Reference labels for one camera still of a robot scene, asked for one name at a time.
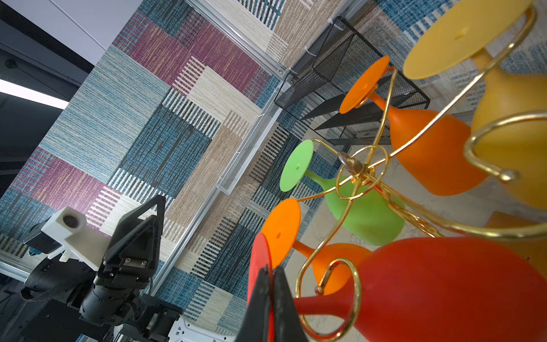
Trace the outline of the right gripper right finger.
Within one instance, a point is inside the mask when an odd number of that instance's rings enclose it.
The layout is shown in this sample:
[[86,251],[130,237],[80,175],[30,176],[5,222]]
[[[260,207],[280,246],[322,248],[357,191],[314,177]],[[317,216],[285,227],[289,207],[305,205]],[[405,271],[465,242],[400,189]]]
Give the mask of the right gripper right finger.
[[307,342],[284,268],[273,271],[273,337],[275,342]]

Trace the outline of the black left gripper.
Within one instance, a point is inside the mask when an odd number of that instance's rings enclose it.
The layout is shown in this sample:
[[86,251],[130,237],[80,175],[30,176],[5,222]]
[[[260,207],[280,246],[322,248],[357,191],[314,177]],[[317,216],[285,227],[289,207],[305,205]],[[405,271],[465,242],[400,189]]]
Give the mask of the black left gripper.
[[93,285],[115,290],[143,290],[158,269],[166,198],[156,195],[123,215],[95,275]]

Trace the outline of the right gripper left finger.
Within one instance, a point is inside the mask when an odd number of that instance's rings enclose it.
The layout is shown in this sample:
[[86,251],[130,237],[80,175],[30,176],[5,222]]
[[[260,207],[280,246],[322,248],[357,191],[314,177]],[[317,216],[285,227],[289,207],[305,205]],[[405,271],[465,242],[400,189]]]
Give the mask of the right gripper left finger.
[[252,297],[235,341],[274,340],[272,295],[272,275],[269,273],[269,268],[265,266],[258,272]]

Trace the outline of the red wine glass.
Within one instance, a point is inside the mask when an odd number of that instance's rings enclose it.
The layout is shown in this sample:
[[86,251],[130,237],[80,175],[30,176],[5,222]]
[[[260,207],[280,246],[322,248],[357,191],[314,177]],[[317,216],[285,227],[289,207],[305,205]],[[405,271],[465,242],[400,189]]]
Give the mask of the red wine glass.
[[[258,234],[249,265],[248,306],[258,272],[272,275],[269,243]],[[358,266],[334,294],[293,298],[302,315],[352,317],[369,341],[545,341],[546,279],[509,249],[472,237],[390,243]]]

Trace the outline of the yellow wine glass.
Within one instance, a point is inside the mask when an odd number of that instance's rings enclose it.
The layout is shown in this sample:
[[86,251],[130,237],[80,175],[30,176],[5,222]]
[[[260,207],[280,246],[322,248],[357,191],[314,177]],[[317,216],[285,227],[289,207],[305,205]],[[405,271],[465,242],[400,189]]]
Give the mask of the yellow wine glass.
[[[430,78],[471,59],[482,70],[494,59],[486,50],[521,17],[537,18],[532,1],[459,1],[416,43],[405,60],[410,79]],[[484,77],[485,92],[472,120],[472,132],[525,112],[546,112],[546,75],[510,74],[493,67]],[[546,121],[524,121],[497,128],[479,140],[477,156],[517,179],[507,192],[517,200],[546,209]]]

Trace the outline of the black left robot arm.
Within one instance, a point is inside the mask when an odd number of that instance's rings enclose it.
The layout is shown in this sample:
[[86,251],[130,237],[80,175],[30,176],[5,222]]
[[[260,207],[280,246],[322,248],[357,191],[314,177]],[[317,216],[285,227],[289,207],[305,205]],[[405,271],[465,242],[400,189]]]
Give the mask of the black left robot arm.
[[24,282],[24,303],[54,300],[133,340],[169,341],[183,310],[144,292],[159,266],[165,205],[164,196],[154,196],[124,214],[111,237],[72,207],[34,225],[24,242],[46,258]]

